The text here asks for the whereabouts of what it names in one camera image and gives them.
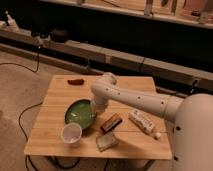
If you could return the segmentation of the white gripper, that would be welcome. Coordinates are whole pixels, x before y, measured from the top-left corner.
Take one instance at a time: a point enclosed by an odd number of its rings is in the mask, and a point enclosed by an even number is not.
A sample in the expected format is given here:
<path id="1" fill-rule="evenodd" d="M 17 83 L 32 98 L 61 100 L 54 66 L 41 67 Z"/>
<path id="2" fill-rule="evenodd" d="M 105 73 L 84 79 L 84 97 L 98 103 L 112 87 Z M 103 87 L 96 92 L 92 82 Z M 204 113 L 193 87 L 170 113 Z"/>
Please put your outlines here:
<path id="1" fill-rule="evenodd" d="M 95 115 L 100 115 L 102 113 L 105 112 L 105 110 L 108 107 L 108 102 L 104 102 L 104 103 L 98 103 L 96 102 L 94 99 L 91 100 L 90 103 L 91 106 L 91 111 L 95 114 Z"/>

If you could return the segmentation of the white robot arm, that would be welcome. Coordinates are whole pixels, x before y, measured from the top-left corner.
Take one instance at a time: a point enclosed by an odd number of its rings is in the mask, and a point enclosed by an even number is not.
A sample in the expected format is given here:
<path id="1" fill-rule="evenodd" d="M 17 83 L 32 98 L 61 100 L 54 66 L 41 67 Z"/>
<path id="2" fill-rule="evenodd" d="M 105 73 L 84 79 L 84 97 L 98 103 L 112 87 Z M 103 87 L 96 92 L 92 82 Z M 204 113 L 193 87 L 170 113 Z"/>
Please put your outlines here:
<path id="1" fill-rule="evenodd" d="M 164 118 L 175 124 L 172 171 L 213 171 L 213 95 L 186 98 L 120 88 L 112 73 L 91 85 L 92 107 L 102 113 L 109 100 Z"/>

